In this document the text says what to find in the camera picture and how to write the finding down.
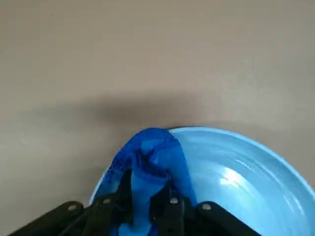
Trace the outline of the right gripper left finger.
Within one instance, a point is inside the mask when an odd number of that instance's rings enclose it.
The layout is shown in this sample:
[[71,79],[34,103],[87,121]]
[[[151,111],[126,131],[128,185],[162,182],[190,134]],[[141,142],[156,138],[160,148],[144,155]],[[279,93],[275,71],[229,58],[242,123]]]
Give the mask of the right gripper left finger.
[[132,223],[131,170],[114,193],[84,207],[69,201],[12,232],[11,236],[109,236],[122,223]]

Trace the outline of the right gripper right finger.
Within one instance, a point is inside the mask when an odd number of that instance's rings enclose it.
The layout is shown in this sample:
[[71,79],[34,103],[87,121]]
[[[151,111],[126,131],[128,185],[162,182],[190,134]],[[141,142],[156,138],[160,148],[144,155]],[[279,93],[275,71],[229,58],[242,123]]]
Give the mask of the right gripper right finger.
[[204,201],[193,206],[169,178],[150,202],[150,236],[258,236],[220,205]]

